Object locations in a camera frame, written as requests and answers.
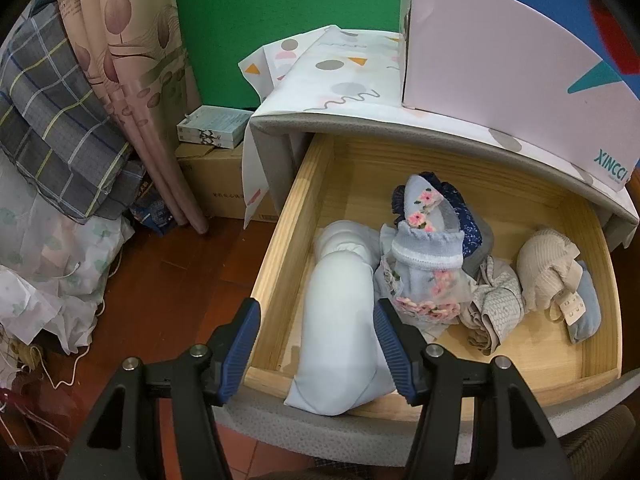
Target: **curtain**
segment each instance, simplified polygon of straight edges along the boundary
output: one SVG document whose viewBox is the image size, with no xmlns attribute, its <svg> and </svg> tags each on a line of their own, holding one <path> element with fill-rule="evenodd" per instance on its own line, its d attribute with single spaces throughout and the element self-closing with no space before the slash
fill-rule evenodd
<svg viewBox="0 0 640 480">
<path fill-rule="evenodd" d="M 176 124 L 200 104 L 175 0 L 58 0 L 78 63 L 180 225 L 208 223 L 174 156 Z"/>
</svg>

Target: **gray plaid blanket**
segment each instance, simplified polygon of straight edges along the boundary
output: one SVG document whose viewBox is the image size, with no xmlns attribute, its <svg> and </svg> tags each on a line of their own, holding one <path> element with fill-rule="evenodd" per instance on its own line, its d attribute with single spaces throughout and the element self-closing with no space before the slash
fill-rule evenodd
<svg viewBox="0 0 640 480">
<path fill-rule="evenodd" d="M 56 0 L 36 0 L 0 61 L 0 147 L 78 222 L 116 219 L 145 174 L 69 45 Z"/>
</svg>

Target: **cardboard box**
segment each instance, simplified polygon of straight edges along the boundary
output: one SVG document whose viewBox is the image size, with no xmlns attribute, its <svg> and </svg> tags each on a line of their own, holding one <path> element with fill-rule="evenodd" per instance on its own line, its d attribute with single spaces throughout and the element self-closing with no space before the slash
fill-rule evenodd
<svg viewBox="0 0 640 480">
<path fill-rule="evenodd" d="M 400 22 L 404 106 L 526 140 L 616 191 L 630 178 L 640 102 L 565 28 L 516 0 L 401 0 Z"/>
<path fill-rule="evenodd" d="M 235 148 L 244 138 L 244 128 L 252 112 L 237 108 L 202 105 L 178 125 L 178 140 Z"/>
<path fill-rule="evenodd" d="M 175 150 L 175 156 L 206 216 L 244 219 L 242 144 L 224 150 L 184 142 Z M 254 220 L 278 221 L 268 193 L 260 202 Z"/>
</svg>

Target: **folded clothing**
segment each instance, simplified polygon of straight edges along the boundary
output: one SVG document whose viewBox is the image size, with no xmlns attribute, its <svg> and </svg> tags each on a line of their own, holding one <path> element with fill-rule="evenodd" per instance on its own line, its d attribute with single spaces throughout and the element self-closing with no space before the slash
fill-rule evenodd
<svg viewBox="0 0 640 480">
<path fill-rule="evenodd" d="M 84 76 L 56 0 L 33 0 L 0 59 L 0 149 L 79 223 L 119 221 L 145 174 Z"/>
<path fill-rule="evenodd" d="M 425 171 L 419 176 L 427 180 L 431 187 L 439 192 L 453 208 L 453 211 L 458 216 L 460 229 L 464 233 L 463 258 L 471 256 L 471 254 L 482 244 L 482 233 L 478 228 L 478 225 L 476 225 L 474 216 L 466 206 L 462 195 L 455 186 L 449 182 L 441 182 L 434 173 L 431 173 L 431 171 Z M 406 211 L 404 209 L 404 194 L 405 186 L 398 186 L 394 189 L 391 197 L 392 211 L 398 215 L 398 218 L 394 221 L 396 226 L 398 226 L 401 221 L 405 220 Z"/>
<path fill-rule="evenodd" d="M 339 415 L 396 389 L 373 328 L 379 246 L 373 229 L 348 220 L 332 223 L 316 239 L 287 406 Z"/>
<path fill-rule="evenodd" d="M 602 322 L 598 295 L 593 286 L 591 275 L 587 270 L 587 265 L 583 261 L 579 261 L 578 264 L 582 267 L 582 277 L 578 285 L 577 293 L 582 299 L 586 310 L 577 321 L 567 327 L 569 338 L 574 344 L 580 343 L 594 335 L 600 328 L 600 323 Z"/>
<path fill-rule="evenodd" d="M 461 303 L 471 300 L 461 268 L 465 234 L 451 204 L 424 177 L 412 175 L 402 199 L 405 219 L 398 230 L 382 227 L 374 280 L 379 296 L 389 298 L 403 322 L 433 340 L 457 322 Z"/>
<path fill-rule="evenodd" d="M 580 254 L 569 238 L 553 229 L 541 229 L 527 240 L 518 254 L 516 268 L 522 284 L 525 311 L 547 309 L 557 294 L 575 292 L 582 267 Z"/>
<path fill-rule="evenodd" d="M 470 330 L 469 344 L 490 355 L 524 317 L 518 277 L 508 262 L 488 256 L 473 296 L 460 321 Z"/>
</svg>

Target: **teal triangle print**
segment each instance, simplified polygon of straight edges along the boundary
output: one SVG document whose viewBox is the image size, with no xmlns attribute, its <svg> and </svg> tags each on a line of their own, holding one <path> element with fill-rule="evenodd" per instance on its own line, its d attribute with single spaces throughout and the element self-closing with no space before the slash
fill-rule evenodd
<svg viewBox="0 0 640 480">
<path fill-rule="evenodd" d="M 578 79 L 578 81 L 569 86 L 566 92 L 568 94 L 575 94 L 588 88 L 617 83 L 618 81 L 622 81 L 620 74 L 613 70 L 607 63 L 601 61 Z"/>
</svg>

